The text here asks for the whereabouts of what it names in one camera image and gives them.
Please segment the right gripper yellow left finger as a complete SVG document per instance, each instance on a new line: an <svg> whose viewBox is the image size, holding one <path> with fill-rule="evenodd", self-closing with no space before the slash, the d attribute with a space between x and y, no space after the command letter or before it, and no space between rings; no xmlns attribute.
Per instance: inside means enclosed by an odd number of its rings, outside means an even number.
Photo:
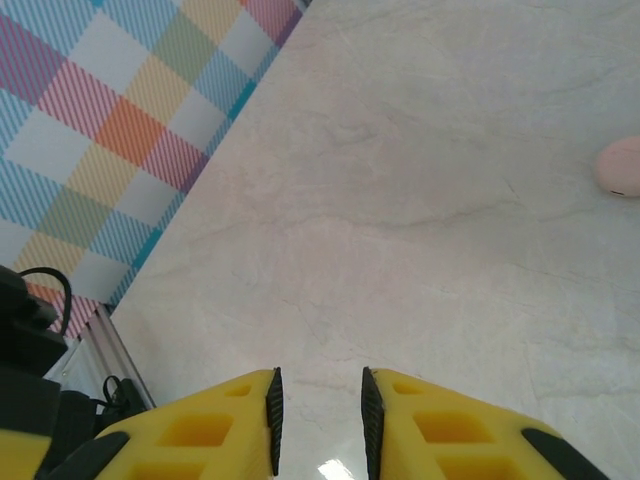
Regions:
<svg viewBox="0 0 640 480"><path fill-rule="evenodd" d="M49 476L272 479L282 427L281 370L257 370L110 425Z"/></svg>

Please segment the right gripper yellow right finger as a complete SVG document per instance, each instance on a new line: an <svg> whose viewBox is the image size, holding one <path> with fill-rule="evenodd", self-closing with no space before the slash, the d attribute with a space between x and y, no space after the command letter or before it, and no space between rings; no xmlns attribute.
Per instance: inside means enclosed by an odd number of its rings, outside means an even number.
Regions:
<svg viewBox="0 0 640 480"><path fill-rule="evenodd" d="M364 368L371 479L602 479L548 425L389 369Z"/></svg>

